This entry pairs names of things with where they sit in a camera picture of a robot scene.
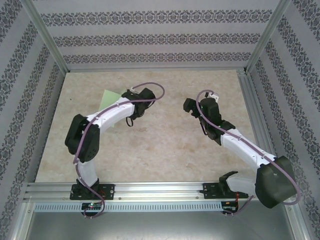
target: green sheet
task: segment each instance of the green sheet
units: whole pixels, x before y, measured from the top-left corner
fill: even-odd
[[[114,104],[117,100],[119,100],[120,97],[121,94],[119,93],[104,90],[98,111],[100,112],[102,109],[105,109],[106,107],[109,107],[111,104]]]

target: beige tabletop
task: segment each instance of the beige tabletop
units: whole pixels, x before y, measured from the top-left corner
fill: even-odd
[[[73,117],[97,112],[104,90],[121,94],[150,81],[164,86],[164,98],[133,127],[123,119],[100,137],[95,163],[101,182],[216,181],[233,170],[253,174],[233,152],[204,136],[199,120],[183,110],[186,98],[212,89],[219,94],[222,119],[254,141],[235,70],[95,72],[66,75],[36,182],[75,182],[73,156],[64,144]],[[156,86],[148,88],[161,94]]]

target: aluminum frame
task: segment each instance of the aluminum frame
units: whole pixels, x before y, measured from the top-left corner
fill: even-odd
[[[234,201],[230,199],[204,199],[202,181],[191,182],[117,182],[114,200],[106,202],[155,203],[155,202],[212,202]],[[71,186],[74,183],[29,183],[23,197],[18,218],[10,240],[24,240],[27,237],[35,205],[37,203],[86,202],[70,200]],[[299,205],[285,206],[291,229],[296,240],[310,240]]]
[[[280,0],[278,5],[273,11],[273,14],[270,17],[270,20],[268,21],[265,29],[263,30],[263,33],[258,40],[258,43],[256,44],[246,66],[246,73],[251,73],[252,69],[255,67],[256,62],[258,61],[261,53],[265,49],[265,46],[267,45],[267,42],[269,41],[272,33],[277,27],[277,24],[279,23],[282,15],[285,13],[287,7],[289,6],[290,0]]]
[[[31,18],[33,24],[35,25],[36,29],[38,30],[40,36],[42,37],[44,43],[48,47],[50,53],[52,54],[54,60],[58,64],[62,74],[66,76],[70,69],[61,54],[59,48],[57,47],[53,37],[51,36],[48,28],[46,27],[45,22],[43,21],[40,13],[37,11],[37,8],[32,0],[21,0],[21,3],[28,13],[29,17]]]

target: striped wall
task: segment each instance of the striped wall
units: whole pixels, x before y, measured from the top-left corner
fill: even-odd
[[[279,0],[35,0],[71,70],[245,67]]]
[[[320,239],[319,19],[320,1],[291,1],[250,73],[274,149],[291,159],[312,239]]]
[[[33,182],[64,76],[18,0],[0,0],[0,240]]]

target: slotted metal strip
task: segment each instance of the slotted metal strip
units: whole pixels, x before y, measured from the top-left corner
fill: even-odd
[[[36,213],[81,212],[81,202],[38,202]],[[211,212],[222,211],[221,201],[196,202],[107,202],[105,212]]]

